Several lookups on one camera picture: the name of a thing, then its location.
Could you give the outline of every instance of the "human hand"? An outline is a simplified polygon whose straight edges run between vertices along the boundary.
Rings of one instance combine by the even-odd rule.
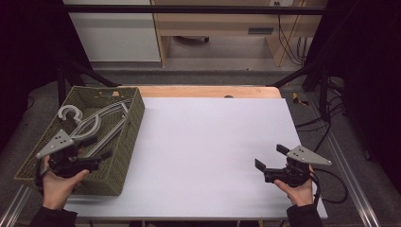
[[[48,156],[44,158],[44,167],[48,167],[48,160]],[[47,171],[43,176],[43,207],[51,210],[62,210],[74,188],[79,185],[88,174],[89,170],[84,169],[74,177],[65,179],[57,176],[52,171]]]
[[[304,206],[313,204],[312,180],[309,179],[304,184],[297,187],[290,187],[280,180],[275,180],[274,184],[287,193],[292,205]]]

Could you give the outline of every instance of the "woven basket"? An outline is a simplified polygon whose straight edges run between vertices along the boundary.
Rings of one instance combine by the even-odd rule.
[[[111,149],[113,156],[101,162],[99,170],[89,174],[82,182],[82,185],[75,190],[74,194],[102,196],[118,196],[121,194],[130,165],[133,147],[144,115],[145,105],[139,89],[127,87],[88,88],[75,86],[65,99],[63,105],[74,105],[79,108],[83,113],[82,119],[86,119],[100,109],[125,99],[132,99],[132,103],[124,126],[121,132],[99,152],[102,153],[105,150]],[[77,125],[71,115],[70,117],[68,116],[64,122],[57,116],[53,118],[41,140],[15,175],[15,181],[36,189],[33,182],[36,167],[35,155],[48,143],[57,131],[63,129],[69,134],[74,130]],[[113,113],[102,117],[100,128],[96,134],[97,140],[100,141],[121,119],[121,113]],[[94,145],[85,148],[82,155],[91,150]]]

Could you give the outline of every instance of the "finger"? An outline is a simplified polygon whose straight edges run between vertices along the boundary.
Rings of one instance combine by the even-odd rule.
[[[50,155],[44,156],[44,158],[42,160],[42,165],[44,168],[49,167],[49,160],[50,160]]]
[[[80,183],[88,175],[89,175],[89,170],[88,169],[84,169],[81,172],[77,173],[77,175],[75,175],[73,177],[74,181],[76,182],[75,184]]]
[[[288,191],[289,191],[289,186],[288,186],[286,183],[284,183],[284,182],[282,182],[282,181],[280,181],[280,180],[275,180],[275,181],[274,181],[274,184],[276,184],[277,187],[280,188],[280,190],[282,190],[282,191],[288,193]]]

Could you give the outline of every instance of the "gray floor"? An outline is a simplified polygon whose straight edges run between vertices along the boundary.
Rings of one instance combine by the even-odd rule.
[[[267,51],[263,38],[211,38],[205,44],[202,41],[173,39],[168,55],[166,68],[147,65],[145,63],[126,65],[116,68],[108,64],[100,65],[98,72],[108,79],[124,84],[243,84],[266,85],[289,75],[299,66],[290,61],[281,68],[273,66],[271,55]],[[280,89],[281,95],[288,101],[288,107],[298,125],[317,117],[311,105],[303,105],[292,101],[293,93],[297,93],[302,101],[313,102],[316,93],[304,94],[300,84],[304,78],[295,79]],[[85,78],[88,83],[97,85]],[[33,150],[36,142],[42,136],[51,118],[58,109],[57,86],[50,83],[33,91],[30,101],[33,106],[26,111],[21,124],[13,133],[11,140],[0,153],[0,212],[4,213],[12,201],[19,184],[12,178],[27,155]],[[333,100],[332,106],[340,103]],[[299,131],[302,144],[307,148],[315,148],[324,130],[318,122]],[[364,192],[375,216],[381,226],[401,226],[401,197],[392,187],[391,182],[378,163],[365,160],[363,146],[359,143],[354,128],[346,115],[337,113],[332,118],[330,132],[340,145],[347,162],[357,176],[357,181]],[[319,153],[335,160],[333,140],[324,140]],[[340,164],[335,163],[328,169],[341,176]],[[318,173],[323,185],[323,194],[329,200],[339,200],[343,195],[340,184],[328,175]],[[350,197],[345,203],[331,204],[325,202],[329,218],[324,220],[325,226],[365,226],[356,206],[357,198]],[[33,192],[26,207],[21,213],[19,224],[32,218],[41,204],[41,197]],[[277,222],[267,223],[278,226]]]

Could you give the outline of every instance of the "sleeve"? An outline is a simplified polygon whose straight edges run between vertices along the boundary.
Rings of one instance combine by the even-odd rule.
[[[321,227],[321,217],[315,205],[291,206],[287,210],[288,221],[291,227]]]
[[[75,227],[77,213],[41,207],[29,227]]]

